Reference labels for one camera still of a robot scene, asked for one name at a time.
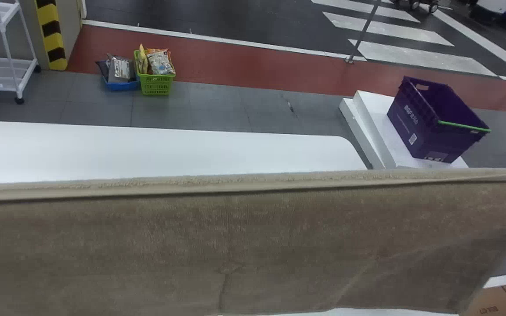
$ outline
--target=green handle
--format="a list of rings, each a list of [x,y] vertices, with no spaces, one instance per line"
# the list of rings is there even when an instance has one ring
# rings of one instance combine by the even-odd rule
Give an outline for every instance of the green handle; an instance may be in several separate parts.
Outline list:
[[[456,127],[461,127],[461,128],[468,128],[468,129],[472,129],[472,130],[479,130],[479,131],[481,131],[481,132],[487,132],[487,133],[492,132],[492,130],[487,129],[487,128],[481,128],[481,127],[469,126],[469,125],[458,124],[458,123],[452,123],[452,122],[445,122],[445,121],[441,121],[441,120],[438,120],[438,122],[439,122],[440,124],[443,124],[443,125],[450,125],[450,126],[456,126]]]

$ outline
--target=rack wheel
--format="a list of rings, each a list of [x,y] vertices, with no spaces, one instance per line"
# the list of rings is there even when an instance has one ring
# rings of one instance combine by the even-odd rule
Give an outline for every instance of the rack wheel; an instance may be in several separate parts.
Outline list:
[[[416,10],[419,8],[419,0],[409,0],[409,9],[411,11]]]
[[[438,10],[438,3],[433,2],[429,5],[429,13],[434,13],[436,10]]]

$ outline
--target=white table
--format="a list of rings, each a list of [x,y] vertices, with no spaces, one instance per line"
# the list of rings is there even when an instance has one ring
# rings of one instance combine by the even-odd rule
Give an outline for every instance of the white table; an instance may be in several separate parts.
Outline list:
[[[367,170],[338,136],[0,122],[0,183]]]
[[[345,98],[339,109],[374,169],[468,168],[459,157],[451,164],[414,158],[387,116],[394,97],[357,91]]]

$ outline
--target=gray tile floor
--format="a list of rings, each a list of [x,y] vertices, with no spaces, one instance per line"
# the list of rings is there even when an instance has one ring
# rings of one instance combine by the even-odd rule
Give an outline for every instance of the gray tile floor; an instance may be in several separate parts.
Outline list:
[[[98,75],[34,74],[15,104],[0,92],[0,121],[316,134],[349,140],[370,167],[339,111],[341,96],[174,82],[170,96],[110,92]],[[506,112],[476,110],[493,132],[463,158],[471,167],[506,167]],[[506,274],[506,260],[494,275]]]
[[[110,92],[98,75],[42,72],[24,104],[14,97],[0,92],[0,121],[342,136],[370,166],[341,117],[341,96],[184,82],[169,96],[143,96]]]

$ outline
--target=white tabletop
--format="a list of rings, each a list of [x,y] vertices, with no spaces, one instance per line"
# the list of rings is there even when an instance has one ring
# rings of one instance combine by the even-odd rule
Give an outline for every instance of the white tabletop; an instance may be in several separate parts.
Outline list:
[[[338,136],[0,122],[0,183],[366,169]]]

